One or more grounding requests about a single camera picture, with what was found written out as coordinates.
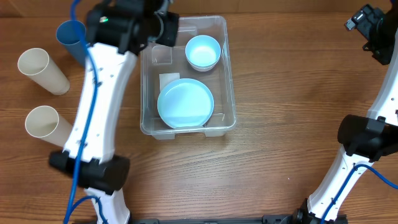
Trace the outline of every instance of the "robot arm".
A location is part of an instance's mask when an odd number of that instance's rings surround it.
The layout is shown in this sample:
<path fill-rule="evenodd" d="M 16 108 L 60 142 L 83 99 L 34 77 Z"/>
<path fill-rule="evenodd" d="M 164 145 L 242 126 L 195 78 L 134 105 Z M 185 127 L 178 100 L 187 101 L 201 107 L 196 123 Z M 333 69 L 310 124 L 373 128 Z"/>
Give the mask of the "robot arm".
<path fill-rule="evenodd" d="M 172 0 L 110 0 L 98 4 L 87 16 L 86 39 L 95 61 L 98 93 L 80 162 L 78 185 L 99 198 L 108 223 L 127 224 L 130 211 L 122 186 L 129 159 L 114 155 L 114 135 L 124 90 L 137 56 L 148 42 L 173 47 L 177 40 L 178 14 L 167 12 Z M 75 158 L 93 98 L 93 67 L 86 59 L 85 81 L 73 130 L 62 152 L 50 155 L 50 165 L 73 173 Z M 93 200 L 98 223 L 103 223 Z"/>
<path fill-rule="evenodd" d="M 81 159 L 79 186 L 88 195 L 100 198 L 108 223 L 131 223 L 121 190 L 127 178 L 129 159 L 114 155 L 114 134 L 124 89 L 137 62 L 137 55 L 148 41 L 173 47 L 177 38 L 178 15 L 167 12 L 171 0 L 109 0 L 95 6 L 88 14 L 90 51 L 98 67 L 98 101 L 88 131 Z M 364 50 L 382 64 L 392 62 L 382 89 L 366 118 L 348 115 L 341 123 L 338 155 L 319 188 L 295 212 L 289 223 L 316 224 L 343 185 L 354 164 L 372 166 L 381 156 L 398 151 L 398 27 L 396 4 L 384 15 L 366 5 L 351 18 L 346 27 L 357 30 L 368 39 Z M 50 156 L 50 164 L 73 173 L 73 164 L 88 115 L 93 94 L 93 71 L 86 63 L 85 83 L 73 131 L 63 152 Z M 338 210 L 356 181 L 361 168 L 349 180 L 339 200 L 326 216 L 334 223 L 346 223 Z M 96 212 L 99 208 L 93 201 Z"/>
<path fill-rule="evenodd" d="M 364 46 L 364 50 L 372 51 L 373 57 L 381 64 L 390 62 L 391 64 L 379 95 L 369 109 L 367 117 L 349 115 L 341 123 L 338 133 L 341 146 L 337 157 L 319 188 L 309 196 L 307 202 L 303 204 L 304 208 L 299 211 L 304 213 L 305 218 L 294 223 L 310 223 L 312 220 L 319 222 L 355 164 L 372 166 L 381 156 L 398 151 L 396 140 L 398 134 L 398 44 L 394 43 L 394 40 L 398 40 L 397 6 L 394 4 L 393 9 L 384 16 L 379 9 L 366 5 L 346 23 L 349 30 L 357 28 L 368 39 L 369 42 Z M 391 38 L 391 30 L 394 30 L 393 38 Z M 345 218 L 338 219 L 338 210 L 365 171 L 365 168 L 359 168 L 350 178 L 343 193 L 327 214 L 326 221 L 336 220 L 344 223 Z"/>

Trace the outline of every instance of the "paper cup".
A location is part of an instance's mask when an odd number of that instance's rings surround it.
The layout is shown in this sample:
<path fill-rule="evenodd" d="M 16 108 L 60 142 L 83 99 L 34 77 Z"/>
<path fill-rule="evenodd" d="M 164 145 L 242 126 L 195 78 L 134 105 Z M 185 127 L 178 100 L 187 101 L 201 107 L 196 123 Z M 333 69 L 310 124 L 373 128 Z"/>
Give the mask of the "paper cup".
<path fill-rule="evenodd" d="M 39 106 L 27 115 L 25 129 L 35 138 L 63 147 L 72 125 L 51 106 Z"/>
<path fill-rule="evenodd" d="M 54 95 L 62 95 L 69 90 L 69 80 L 43 49 L 25 51 L 18 59 L 18 69 Z"/>
<path fill-rule="evenodd" d="M 79 62 L 81 66 L 85 66 L 86 52 L 80 43 L 73 26 L 77 26 L 83 35 L 86 34 L 86 27 L 80 21 L 65 21 L 57 29 L 55 36 L 57 40 L 69 51 L 69 53 Z"/>
<path fill-rule="evenodd" d="M 214 68 L 220 59 L 221 47 L 216 39 L 208 35 L 199 35 L 188 42 L 185 55 L 195 70 L 207 72 Z"/>

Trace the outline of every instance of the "white paper cup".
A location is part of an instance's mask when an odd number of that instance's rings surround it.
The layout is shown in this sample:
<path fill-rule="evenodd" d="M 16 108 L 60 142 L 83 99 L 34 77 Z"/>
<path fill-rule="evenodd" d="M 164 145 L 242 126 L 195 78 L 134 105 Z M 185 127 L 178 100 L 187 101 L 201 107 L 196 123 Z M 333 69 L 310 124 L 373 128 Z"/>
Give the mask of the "white paper cup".
<path fill-rule="evenodd" d="M 63 147 L 72 125 L 51 106 L 39 106 L 27 115 L 25 129 L 35 138 Z"/>
<path fill-rule="evenodd" d="M 54 95 L 62 95 L 69 90 L 69 80 L 43 49 L 25 51 L 18 59 L 18 69 Z"/>
<path fill-rule="evenodd" d="M 216 39 L 208 35 L 199 35 L 187 43 L 185 56 L 195 70 L 207 72 L 220 60 L 221 47 Z"/>

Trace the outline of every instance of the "light blue plate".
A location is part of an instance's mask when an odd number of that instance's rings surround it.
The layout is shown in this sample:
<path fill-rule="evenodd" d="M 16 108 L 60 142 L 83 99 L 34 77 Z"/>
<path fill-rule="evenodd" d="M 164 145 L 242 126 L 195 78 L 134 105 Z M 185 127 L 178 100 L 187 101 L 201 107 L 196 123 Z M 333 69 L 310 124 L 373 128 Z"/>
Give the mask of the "light blue plate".
<path fill-rule="evenodd" d="M 203 126 L 213 114 L 214 98 L 202 82 L 182 78 L 160 92 L 157 110 L 171 128 Z"/>

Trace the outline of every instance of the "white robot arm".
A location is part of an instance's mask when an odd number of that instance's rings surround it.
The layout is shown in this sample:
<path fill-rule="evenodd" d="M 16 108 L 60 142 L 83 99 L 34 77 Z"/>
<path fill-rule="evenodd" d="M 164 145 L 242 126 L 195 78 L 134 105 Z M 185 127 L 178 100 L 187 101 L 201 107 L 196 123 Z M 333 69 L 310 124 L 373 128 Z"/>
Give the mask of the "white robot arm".
<path fill-rule="evenodd" d="M 398 32 L 396 34 L 396 41 L 398 42 Z M 379 117 L 385 118 L 387 124 L 398 126 L 398 45 L 395 45 L 394 54 L 391 59 L 387 75 L 385 77 L 382 88 L 377 96 L 372 107 L 368 111 L 368 118 L 377 120 Z M 354 164 L 373 165 L 369 162 L 368 157 L 353 154 L 348 156 L 344 145 L 340 146 L 337 157 L 333 162 L 332 167 L 328 171 L 326 177 L 323 179 L 319 188 L 311 194 L 308 199 L 308 211 L 321 218 L 326 208 L 329 206 L 331 198 L 335 197 L 339 191 L 344 180 L 347 178 L 350 170 Z M 341 194 L 337 204 L 329 212 L 326 220 L 335 220 L 337 218 L 338 210 L 344 199 L 354 187 L 356 181 L 366 171 L 365 168 L 359 168 L 357 173 L 350 179 L 348 185 Z"/>
<path fill-rule="evenodd" d="M 144 20 L 144 23 L 140 24 L 140 27 L 144 25 L 151 26 L 149 26 L 148 30 L 140 30 L 140 32 L 135 33 L 134 37 L 132 33 L 134 23 L 137 21 L 132 17 L 123 17 L 127 21 L 125 24 L 129 24 L 129 27 L 125 27 L 121 33 L 119 29 L 112 30 L 112 27 L 119 24 L 98 25 L 99 21 L 111 21 L 112 18 L 108 19 L 107 13 L 112 12 L 109 15 L 114 15 L 115 8 L 102 4 L 101 7 L 97 7 L 96 11 L 88 16 L 89 42 L 95 43 L 92 44 L 89 51 L 94 57 L 98 68 L 99 87 L 98 100 L 81 158 L 79 185 L 85 188 L 85 192 L 88 195 L 94 195 L 100 199 L 103 205 L 103 214 L 109 224 L 132 223 L 131 214 L 124 203 L 121 189 L 127 178 L 129 160 L 114 155 L 114 135 L 124 89 L 136 65 L 138 53 L 145 48 L 148 40 L 159 40 L 163 33 L 165 33 L 163 36 L 167 36 L 169 39 L 162 40 L 163 43 L 160 41 L 160 44 L 165 43 L 164 45 L 173 46 L 167 41 L 170 39 L 174 39 L 175 43 L 178 15 L 177 17 L 171 17 L 173 14 L 169 16 L 170 13 L 166 13 L 165 9 L 167 9 L 168 3 L 170 3 L 169 0 L 164 0 L 160 9 L 156 7 L 159 11 L 155 11 L 155 16 L 148 18 L 148 21 Z M 355 22 L 354 26 L 348 22 L 347 27 L 358 26 L 358 21 L 363 18 L 366 18 L 366 16 L 354 16 L 352 18 L 352 21 Z M 169 33 L 166 31 L 168 22 L 174 25 Z M 389 151 L 383 150 L 387 147 L 386 144 L 391 144 L 391 142 L 379 142 L 376 144 L 377 146 L 363 147 L 364 142 L 379 139 L 378 137 L 387 129 L 398 127 L 398 45 L 395 45 L 394 53 L 390 56 L 390 60 L 391 65 L 386 79 L 375 103 L 368 111 L 367 118 L 351 115 L 347 116 L 342 122 L 338 137 L 341 146 L 337 157 L 319 188 L 303 204 L 302 208 L 306 217 L 297 218 L 300 215 L 296 215 L 297 217 L 293 217 L 289 223 L 319 223 L 331 200 L 336 196 L 355 164 L 372 166 L 381 156 L 396 152 L 391 149 Z M 85 82 L 73 131 L 63 151 L 50 156 L 50 164 L 64 172 L 73 172 L 71 167 L 73 167 L 72 164 L 74 164 L 74 159 L 78 154 L 80 139 L 92 97 L 93 68 L 89 60 L 87 60 Z M 338 210 L 341 204 L 365 171 L 365 168 L 360 168 L 349 180 L 343 193 L 327 214 L 326 221 L 338 219 Z M 93 204 L 98 215 L 98 224 L 103 223 L 95 200 L 93 200 Z"/>

